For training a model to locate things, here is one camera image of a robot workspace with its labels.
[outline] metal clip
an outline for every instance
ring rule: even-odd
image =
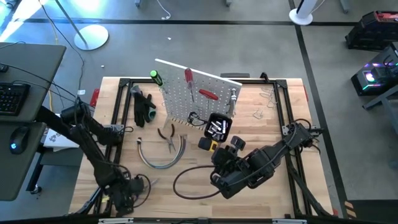
[[[253,113],[253,116],[257,119],[261,119],[262,118],[262,110],[260,113],[259,112],[260,109],[257,109],[256,112]]]

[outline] metal pole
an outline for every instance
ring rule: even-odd
[[[84,37],[82,36],[82,34],[80,33],[79,29],[77,29],[75,23],[72,21],[72,19],[69,17],[69,15],[67,14],[67,12],[64,10],[64,8],[62,7],[61,3],[59,2],[59,0],[55,0],[55,2],[57,3],[58,7],[61,9],[61,11],[63,12],[63,14],[67,17],[67,19],[69,20],[70,24],[73,26],[73,28],[75,29],[76,33],[80,36],[80,38],[82,39],[82,41],[87,45],[86,40],[84,39]]]

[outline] wooden table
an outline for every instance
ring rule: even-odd
[[[113,113],[119,78],[104,77],[101,84],[94,118],[102,124],[109,124]],[[294,118],[311,120],[307,104],[307,97],[301,79],[287,79],[289,95]],[[127,126],[134,127],[134,132],[126,133],[123,142],[121,164],[126,166],[132,174],[145,174],[151,180],[159,178],[149,199],[139,208],[136,208],[131,217],[149,218],[283,218],[284,214],[293,214],[292,201],[289,190],[289,181],[285,160],[276,169],[273,178],[251,190],[245,188],[231,199],[225,199],[221,194],[204,200],[185,200],[176,196],[172,183],[181,171],[195,166],[211,164],[211,153],[197,147],[203,131],[180,124],[175,121],[166,121],[166,111],[162,106],[163,97],[155,84],[139,84],[145,95],[152,94],[152,101],[157,105],[157,115],[153,122],[146,123],[145,128],[136,127],[134,123],[134,100],[128,113]],[[281,139],[280,126],[276,108],[268,108],[268,99],[259,95],[261,87],[271,89],[270,85],[244,84],[236,105],[236,116],[229,133],[229,143],[232,136],[237,135],[246,141],[242,155],[264,145],[273,145]],[[119,110],[118,123],[123,111],[124,89]],[[256,119],[252,114],[263,110],[262,119]],[[157,134],[157,128],[165,127],[162,132],[170,133],[170,123],[175,125],[174,143],[178,149],[178,134],[187,134],[187,148],[180,161],[166,170],[147,167],[140,159],[137,151],[137,138],[143,140],[142,150],[145,156],[153,163],[166,164],[174,157],[174,152],[169,153],[167,143]],[[304,149],[302,161],[305,170],[308,188],[323,205],[326,211],[332,213],[328,188],[320,160],[320,155],[315,148]],[[209,174],[212,169],[198,169],[181,176],[177,182],[177,190],[184,195],[199,196],[215,192],[217,189],[210,184]],[[70,212],[75,212],[89,199],[97,184],[93,175],[93,167],[84,156],[75,186]],[[302,194],[297,187],[300,209],[304,211]]]

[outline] round base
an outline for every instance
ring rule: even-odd
[[[79,34],[75,35],[75,45],[81,50],[97,49],[104,45],[109,38],[108,31],[100,25],[86,26],[79,31],[86,40],[86,43],[84,43]]]
[[[309,14],[307,18],[299,18],[297,17],[297,9],[291,10],[289,13],[290,20],[293,21],[295,24],[300,26],[309,25],[312,22],[312,15]]]

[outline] desk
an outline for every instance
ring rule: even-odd
[[[10,43],[0,43],[0,47]],[[61,63],[65,46],[40,44],[15,44],[0,49],[0,63],[5,63],[32,72],[50,82]],[[49,88],[50,83],[16,68],[9,68],[6,73],[0,73],[0,82],[24,80]],[[30,163],[43,136],[44,123],[38,121],[47,90],[40,86],[30,85],[29,94],[18,116],[0,116],[0,200],[14,200],[25,179]],[[9,137],[18,127],[30,127],[27,149],[20,155],[11,154]]]
[[[119,78],[103,78],[94,113],[94,118],[100,123],[108,124],[111,121],[118,84]],[[310,119],[301,79],[288,79],[287,84],[294,117]],[[185,200],[177,197],[172,190],[175,176],[189,167],[211,164],[211,154],[197,147],[199,138],[203,136],[203,131],[178,122],[167,121],[166,128],[163,131],[168,133],[170,131],[169,123],[173,122],[175,136],[178,134],[188,135],[185,154],[177,164],[169,169],[157,170],[147,167],[138,155],[136,143],[138,137],[142,138],[142,150],[151,162],[166,163],[174,154],[169,154],[166,142],[158,136],[156,131],[157,128],[164,126],[167,117],[165,108],[161,105],[163,101],[161,93],[157,86],[152,83],[142,83],[139,86],[144,94],[152,94],[152,101],[157,105],[157,116],[153,122],[147,123],[144,129],[136,127],[132,105],[134,100],[131,100],[127,125],[133,126],[134,132],[126,133],[124,136],[121,164],[126,166],[133,174],[141,173],[152,180],[155,178],[160,178],[160,180],[154,185],[148,201],[143,206],[136,208],[130,216],[147,218],[282,218],[286,213],[293,214],[284,159],[273,178],[257,189],[245,188],[229,200],[224,199],[221,195],[204,200]],[[259,95],[261,87],[264,87],[264,85],[244,84],[239,94],[236,108],[237,115],[233,118],[233,125],[227,142],[233,135],[238,135],[245,140],[246,147],[242,154],[247,154],[256,147],[260,148],[266,144],[273,145],[280,140],[277,110],[267,107],[267,99]],[[118,118],[122,116],[123,98]],[[257,109],[263,110],[264,117],[260,120],[252,116]],[[328,188],[317,150],[304,149],[302,160],[308,188],[325,210],[332,213]],[[183,175],[177,183],[177,190],[181,194],[192,196],[215,192],[216,188],[210,185],[209,180],[211,171],[211,169],[201,169]],[[96,187],[93,167],[84,156],[70,205],[70,212],[80,209]],[[298,190],[299,201],[301,202],[300,208],[304,211],[299,192]]]

